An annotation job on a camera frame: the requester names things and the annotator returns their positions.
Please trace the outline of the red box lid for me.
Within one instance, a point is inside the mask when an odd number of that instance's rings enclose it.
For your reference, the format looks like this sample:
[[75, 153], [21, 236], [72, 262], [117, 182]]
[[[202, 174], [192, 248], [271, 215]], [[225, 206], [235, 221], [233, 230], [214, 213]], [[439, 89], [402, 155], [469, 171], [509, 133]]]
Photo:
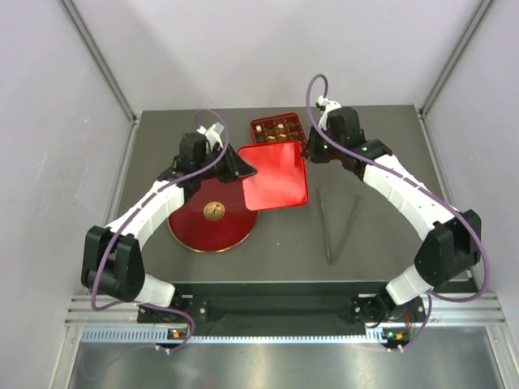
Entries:
[[238, 155], [257, 173], [242, 180], [250, 211], [304, 206], [308, 202], [306, 166], [297, 141], [241, 147]]

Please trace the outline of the round dark red plate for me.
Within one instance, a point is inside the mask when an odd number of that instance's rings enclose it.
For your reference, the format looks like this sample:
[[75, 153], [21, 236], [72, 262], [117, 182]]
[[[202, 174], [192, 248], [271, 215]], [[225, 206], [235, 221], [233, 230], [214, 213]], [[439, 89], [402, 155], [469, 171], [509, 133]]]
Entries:
[[187, 204], [169, 216], [168, 226], [186, 248], [218, 253], [243, 242], [258, 215], [246, 208], [240, 181], [222, 183], [214, 178], [202, 182]]

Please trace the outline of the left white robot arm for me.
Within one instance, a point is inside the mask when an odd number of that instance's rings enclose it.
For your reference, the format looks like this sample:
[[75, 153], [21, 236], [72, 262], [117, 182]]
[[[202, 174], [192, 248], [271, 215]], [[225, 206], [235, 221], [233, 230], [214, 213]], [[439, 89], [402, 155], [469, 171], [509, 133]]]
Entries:
[[256, 173], [212, 129], [185, 134], [172, 164], [142, 199], [105, 227], [87, 231], [81, 284], [93, 295], [104, 293], [123, 302], [153, 305], [164, 320], [179, 319], [184, 303], [174, 296], [171, 283], [145, 272], [144, 245], [170, 215], [187, 205], [202, 182], [217, 179], [227, 184]]

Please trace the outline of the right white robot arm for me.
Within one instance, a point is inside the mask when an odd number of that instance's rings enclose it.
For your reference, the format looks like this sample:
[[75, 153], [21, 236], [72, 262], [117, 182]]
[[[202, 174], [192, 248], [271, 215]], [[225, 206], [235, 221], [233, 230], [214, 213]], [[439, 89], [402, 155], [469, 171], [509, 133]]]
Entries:
[[366, 139], [355, 109], [328, 100], [317, 107], [321, 117], [311, 127], [302, 157], [316, 164], [340, 161], [344, 169], [387, 199], [422, 241], [413, 264], [373, 299], [378, 309], [375, 320], [398, 320], [416, 297], [479, 263], [481, 219], [472, 210], [459, 212], [442, 204], [389, 147], [378, 139]]

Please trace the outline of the red chocolate box with tray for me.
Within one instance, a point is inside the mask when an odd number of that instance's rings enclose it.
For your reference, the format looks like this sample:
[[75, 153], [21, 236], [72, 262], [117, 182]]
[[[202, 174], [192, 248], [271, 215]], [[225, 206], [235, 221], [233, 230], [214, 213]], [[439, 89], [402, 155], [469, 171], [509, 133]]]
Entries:
[[[278, 123], [284, 124], [285, 128], [278, 128]], [[255, 130], [256, 126], [262, 127], [260, 133]], [[297, 141], [303, 146], [307, 141], [302, 123], [296, 113], [282, 113], [253, 119], [250, 123], [250, 130], [253, 144]]]

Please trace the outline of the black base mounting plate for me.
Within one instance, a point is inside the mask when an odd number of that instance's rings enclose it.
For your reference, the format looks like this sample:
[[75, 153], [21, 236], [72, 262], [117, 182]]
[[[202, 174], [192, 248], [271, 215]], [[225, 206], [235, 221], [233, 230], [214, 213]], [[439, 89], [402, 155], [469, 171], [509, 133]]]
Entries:
[[198, 336], [348, 336], [425, 319], [422, 299], [395, 306], [382, 281], [181, 283], [173, 307]]

